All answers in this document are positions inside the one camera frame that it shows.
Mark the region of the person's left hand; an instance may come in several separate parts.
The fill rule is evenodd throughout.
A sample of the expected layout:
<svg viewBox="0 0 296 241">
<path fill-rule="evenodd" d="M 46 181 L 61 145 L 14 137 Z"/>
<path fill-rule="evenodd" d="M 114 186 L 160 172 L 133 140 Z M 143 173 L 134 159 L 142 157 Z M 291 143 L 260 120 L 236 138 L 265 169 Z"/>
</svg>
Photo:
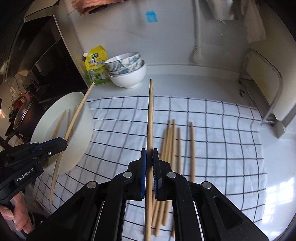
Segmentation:
<svg viewBox="0 0 296 241">
<path fill-rule="evenodd" d="M 13 221 L 14 227 L 18 232 L 23 231 L 24 233 L 29 234 L 32 231 L 32 223 L 22 192 L 19 192 L 12 201 L 14 202 L 13 211 L 1 205 L 1 214 L 3 218 L 5 220 Z"/>
</svg>

